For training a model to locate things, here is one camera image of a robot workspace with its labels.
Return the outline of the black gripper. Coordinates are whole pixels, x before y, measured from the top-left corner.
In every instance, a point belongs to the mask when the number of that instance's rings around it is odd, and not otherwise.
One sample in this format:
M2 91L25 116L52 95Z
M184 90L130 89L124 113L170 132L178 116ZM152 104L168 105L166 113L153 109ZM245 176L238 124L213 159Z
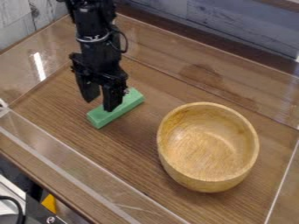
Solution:
M76 33L80 52L69 55L72 72L74 73L78 91L85 102L92 102L102 90L102 106L112 112L122 103L126 93L126 73L120 66L120 39L125 34L118 29L105 29L101 34Z

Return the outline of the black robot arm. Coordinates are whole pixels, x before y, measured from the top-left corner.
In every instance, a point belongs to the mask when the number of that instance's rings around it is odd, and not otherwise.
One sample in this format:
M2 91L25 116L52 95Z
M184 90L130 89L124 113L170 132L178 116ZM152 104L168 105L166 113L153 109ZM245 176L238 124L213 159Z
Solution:
M70 71L85 102L102 95L102 108L112 112L122 103L126 91L126 72L120 66L121 54L128 50L125 34L114 19L113 0L56 0L65 3L76 27L80 52L72 52Z

